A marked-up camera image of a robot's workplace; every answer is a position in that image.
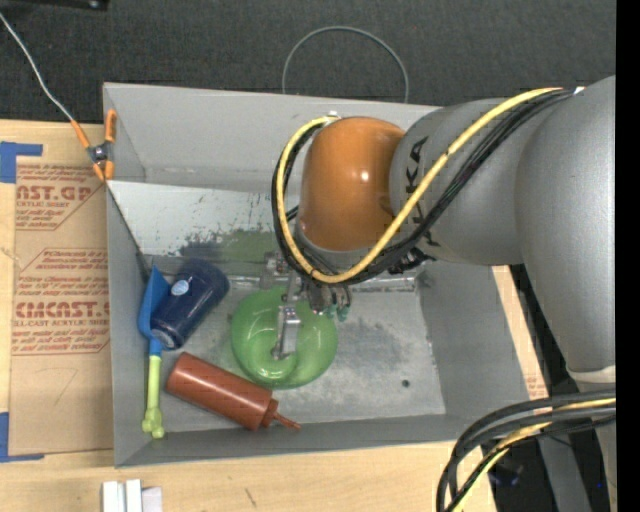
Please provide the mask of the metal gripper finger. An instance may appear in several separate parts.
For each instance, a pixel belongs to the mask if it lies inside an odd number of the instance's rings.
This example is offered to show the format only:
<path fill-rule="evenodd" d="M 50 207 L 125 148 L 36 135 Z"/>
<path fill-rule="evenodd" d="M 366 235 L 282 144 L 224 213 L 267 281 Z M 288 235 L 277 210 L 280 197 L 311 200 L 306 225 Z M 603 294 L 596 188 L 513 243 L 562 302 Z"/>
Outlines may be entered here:
<path fill-rule="evenodd" d="M 280 301 L 285 304 L 296 301 L 296 272 L 279 252 L 267 252 L 264 255 L 259 289 L 278 294 Z"/>
<path fill-rule="evenodd" d="M 277 339 L 271 351 L 276 360 L 283 360 L 297 351 L 298 333 L 301 327 L 294 305 L 280 306 L 277 316 Z"/>

